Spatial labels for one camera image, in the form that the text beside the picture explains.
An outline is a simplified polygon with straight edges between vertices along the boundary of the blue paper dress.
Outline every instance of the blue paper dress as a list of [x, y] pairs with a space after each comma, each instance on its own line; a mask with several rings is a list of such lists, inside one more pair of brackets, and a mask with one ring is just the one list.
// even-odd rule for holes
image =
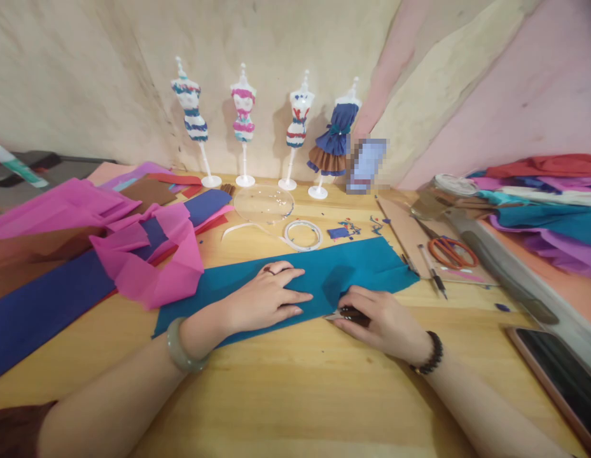
[[333, 109], [329, 130], [316, 139], [309, 154], [308, 167], [321, 175], [341, 176], [346, 173], [347, 136], [351, 131], [359, 106], [337, 104]]

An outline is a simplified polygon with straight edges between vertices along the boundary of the smartphone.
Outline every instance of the smartphone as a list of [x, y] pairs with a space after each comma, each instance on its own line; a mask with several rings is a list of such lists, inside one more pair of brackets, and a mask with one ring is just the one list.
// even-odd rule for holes
[[591, 453], [591, 373], [554, 334], [519, 327], [505, 331]]

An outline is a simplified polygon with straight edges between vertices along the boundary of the white mannequin base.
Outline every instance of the white mannequin base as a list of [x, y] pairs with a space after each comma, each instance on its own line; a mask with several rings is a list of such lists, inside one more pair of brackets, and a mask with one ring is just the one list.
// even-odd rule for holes
[[295, 180], [285, 180], [283, 178], [278, 182], [278, 186], [280, 189], [284, 189], [285, 191], [293, 191], [295, 188], [297, 188], [297, 183]]
[[240, 175], [236, 178], [236, 184], [241, 188], [249, 188], [255, 184], [255, 178], [250, 175]]
[[206, 175], [202, 178], [202, 186], [204, 188], [216, 188], [217, 186], [221, 186], [221, 177], [217, 175]]
[[311, 186], [308, 188], [308, 195], [312, 198], [322, 200], [327, 198], [327, 190], [325, 188], [319, 188], [318, 186]]

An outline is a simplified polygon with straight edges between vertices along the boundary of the mannequin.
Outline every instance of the mannequin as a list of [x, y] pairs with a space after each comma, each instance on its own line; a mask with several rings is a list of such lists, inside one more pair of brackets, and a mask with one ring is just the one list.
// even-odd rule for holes
[[246, 144], [253, 140], [253, 132], [255, 124], [251, 120], [251, 110], [255, 105], [255, 95], [257, 89], [252, 87], [246, 79], [245, 68], [246, 65], [242, 63], [242, 72], [240, 74], [240, 81], [230, 86], [232, 89], [233, 103], [236, 105], [238, 117], [233, 123], [233, 131], [236, 140], [242, 142], [242, 175], [236, 178], [236, 184], [243, 188], [248, 188], [255, 184], [255, 178], [246, 173]]
[[308, 194], [316, 199], [327, 197], [327, 190], [323, 188], [324, 176], [337, 177], [346, 173], [348, 134], [361, 107], [361, 101], [356, 97], [358, 81], [359, 78], [355, 77], [348, 93], [336, 99], [331, 124], [327, 124], [329, 130], [316, 139], [316, 146], [309, 153], [308, 167], [321, 172], [319, 184], [308, 189]]
[[310, 71], [306, 70], [299, 91], [291, 92], [289, 95], [293, 121], [287, 128], [287, 146], [291, 146], [291, 158], [289, 159], [287, 176], [278, 182], [278, 185], [286, 191], [292, 191], [297, 187], [295, 180], [291, 179], [293, 160], [295, 159], [297, 149], [303, 146], [303, 142], [306, 138], [306, 119], [312, 102], [314, 101], [314, 94], [308, 91], [309, 73]]
[[179, 78], [178, 80], [172, 80], [171, 87], [185, 111], [185, 128], [187, 129], [189, 138], [197, 141], [202, 150], [202, 159], [206, 168], [206, 176], [202, 178], [202, 184], [206, 188], [216, 188], [221, 184], [221, 178], [211, 175], [211, 168], [208, 165], [206, 150], [204, 149], [204, 143], [208, 140], [208, 126], [199, 110], [200, 93], [202, 90], [198, 83], [194, 83], [187, 77], [187, 74], [183, 70], [181, 58], [178, 56], [176, 57], [176, 63], [179, 66]]

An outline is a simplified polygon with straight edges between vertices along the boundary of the wooden tabletop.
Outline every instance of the wooden tabletop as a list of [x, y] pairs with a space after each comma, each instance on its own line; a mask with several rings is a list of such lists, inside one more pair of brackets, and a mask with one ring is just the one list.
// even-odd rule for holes
[[[222, 176], [234, 183], [233, 176]], [[276, 180], [258, 179], [261, 184]], [[370, 217], [385, 218], [376, 195], [346, 195], [327, 185], [326, 200], [300, 183], [295, 209], [270, 227], [277, 235], [300, 218], [323, 231], [350, 218], [361, 228], [354, 240], [378, 237]], [[396, 191], [383, 197], [395, 200]], [[206, 268], [289, 254], [293, 250], [257, 228], [202, 234]], [[380, 229], [400, 253], [388, 225]], [[325, 236], [321, 248], [349, 243]], [[504, 325], [534, 323], [501, 288], [447, 284], [449, 300], [428, 281], [397, 293], [426, 329], [442, 337], [508, 402], [568, 452], [586, 456], [543, 388], [506, 335]], [[498, 311], [502, 303], [511, 313]], [[44, 403], [65, 396], [149, 341], [157, 311], [115, 295], [0, 378], [0, 408]], [[189, 377], [170, 399], [133, 453], [134, 457], [473, 457], [459, 426], [425, 381], [342, 333], [323, 319], [238, 342], [213, 352], [209, 366]]]

